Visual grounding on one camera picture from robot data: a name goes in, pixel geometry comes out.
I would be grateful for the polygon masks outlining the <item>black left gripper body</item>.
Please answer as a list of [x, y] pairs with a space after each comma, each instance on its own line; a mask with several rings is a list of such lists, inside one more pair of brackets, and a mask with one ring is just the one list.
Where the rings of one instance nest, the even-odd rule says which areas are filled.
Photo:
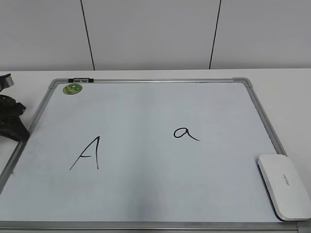
[[16, 102], [15, 99], [0, 96], [0, 135], [14, 141], [27, 141], [30, 137], [29, 131], [22, 123], [20, 116], [26, 107]]

